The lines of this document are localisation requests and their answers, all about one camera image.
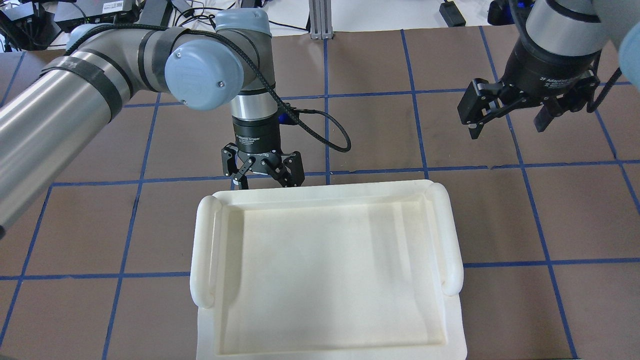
white tray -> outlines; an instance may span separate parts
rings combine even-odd
[[[440,184],[218,192],[196,220],[197,359],[464,359],[462,280]]]

tray handle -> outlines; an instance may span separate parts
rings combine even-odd
[[[442,292],[447,296],[455,296],[462,290],[464,269],[449,194],[442,184],[433,183],[427,188],[426,196],[433,202],[435,209],[436,226],[440,235],[440,249],[442,251],[440,255],[445,265]]]
[[[214,196],[207,196],[200,201],[196,216],[189,287],[193,302],[205,309],[213,307],[215,299],[221,210],[220,200]]]

light blue joint cap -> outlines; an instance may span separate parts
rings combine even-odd
[[[243,29],[265,33],[271,36],[269,17],[263,9],[229,9],[216,14],[216,30]]]
[[[620,70],[640,90],[640,22],[622,40],[618,55]]]
[[[178,101],[194,110],[211,110],[240,92],[244,72],[228,47],[199,39],[182,44],[169,55],[164,77]]]
[[[67,42],[67,46],[65,48],[69,50],[69,47],[75,44],[78,41],[78,39],[80,39],[84,34],[87,33],[87,31],[100,25],[104,25],[104,24],[82,24],[76,27],[75,29],[73,29],[73,31],[71,31],[71,35],[69,35],[69,41]]]

gray metal bracket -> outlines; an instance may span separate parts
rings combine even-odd
[[[309,0],[309,22],[312,39],[333,38],[331,0]]]

white label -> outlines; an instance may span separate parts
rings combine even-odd
[[[102,5],[102,13],[121,12],[124,8],[124,1],[112,1],[110,3],[104,3]]]

